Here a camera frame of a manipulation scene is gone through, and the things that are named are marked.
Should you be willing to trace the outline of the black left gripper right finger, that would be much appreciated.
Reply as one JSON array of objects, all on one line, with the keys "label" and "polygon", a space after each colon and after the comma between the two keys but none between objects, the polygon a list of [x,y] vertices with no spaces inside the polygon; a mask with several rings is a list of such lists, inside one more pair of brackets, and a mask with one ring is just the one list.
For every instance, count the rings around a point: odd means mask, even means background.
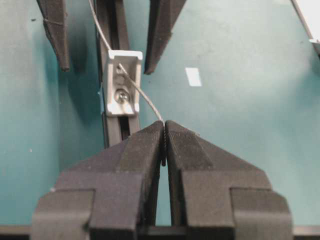
[{"label": "black left gripper right finger", "polygon": [[291,240],[287,200],[258,167],[165,124],[171,222],[189,240]]}]

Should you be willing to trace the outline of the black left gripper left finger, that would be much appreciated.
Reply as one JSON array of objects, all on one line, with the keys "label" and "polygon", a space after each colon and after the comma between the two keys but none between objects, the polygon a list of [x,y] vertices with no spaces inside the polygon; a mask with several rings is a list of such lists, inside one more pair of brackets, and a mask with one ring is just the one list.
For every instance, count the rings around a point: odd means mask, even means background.
[{"label": "black left gripper left finger", "polygon": [[154,224],[164,126],[156,121],[57,178],[32,216],[33,240],[135,240]]}]

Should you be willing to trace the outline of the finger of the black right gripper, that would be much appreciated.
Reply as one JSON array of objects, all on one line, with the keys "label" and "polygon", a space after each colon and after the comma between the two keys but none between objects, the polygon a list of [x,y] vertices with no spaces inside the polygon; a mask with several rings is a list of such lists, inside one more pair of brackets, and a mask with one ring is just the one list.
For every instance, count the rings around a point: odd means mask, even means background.
[{"label": "finger of the black right gripper", "polygon": [[144,73],[152,74],[172,36],[186,0],[151,0]]},{"label": "finger of the black right gripper", "polygon": [[43,26],[63,72],[70,70],[67,37],[67,10],[65,0],[37,0],[43,17]]}]

